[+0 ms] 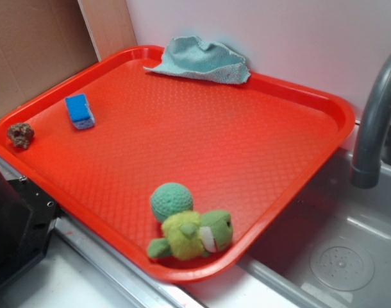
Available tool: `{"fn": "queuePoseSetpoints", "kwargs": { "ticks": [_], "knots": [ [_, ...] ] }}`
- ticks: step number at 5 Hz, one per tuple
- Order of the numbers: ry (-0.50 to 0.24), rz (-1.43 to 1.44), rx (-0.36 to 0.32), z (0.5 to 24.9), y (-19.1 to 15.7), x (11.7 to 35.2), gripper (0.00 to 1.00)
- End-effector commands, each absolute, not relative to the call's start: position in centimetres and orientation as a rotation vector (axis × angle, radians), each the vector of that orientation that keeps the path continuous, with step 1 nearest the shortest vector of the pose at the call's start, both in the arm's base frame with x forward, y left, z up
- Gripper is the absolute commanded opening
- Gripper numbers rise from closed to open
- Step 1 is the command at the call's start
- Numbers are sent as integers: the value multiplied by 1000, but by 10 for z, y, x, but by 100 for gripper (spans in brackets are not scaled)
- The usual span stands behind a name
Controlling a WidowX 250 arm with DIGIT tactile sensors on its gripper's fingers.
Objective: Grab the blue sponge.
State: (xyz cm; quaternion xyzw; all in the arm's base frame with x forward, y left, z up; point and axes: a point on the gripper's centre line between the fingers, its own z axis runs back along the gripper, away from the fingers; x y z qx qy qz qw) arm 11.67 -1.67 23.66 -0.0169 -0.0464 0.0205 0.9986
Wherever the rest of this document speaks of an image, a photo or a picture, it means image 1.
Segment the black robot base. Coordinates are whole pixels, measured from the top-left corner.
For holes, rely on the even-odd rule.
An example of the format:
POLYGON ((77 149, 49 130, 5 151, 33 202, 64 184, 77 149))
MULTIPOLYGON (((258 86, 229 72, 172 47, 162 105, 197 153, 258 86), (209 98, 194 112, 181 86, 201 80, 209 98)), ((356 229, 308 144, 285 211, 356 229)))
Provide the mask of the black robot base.
POLYGON ((0 289, 46 256, 57 213, 29 178, 7 180, 0 171, 0 289))

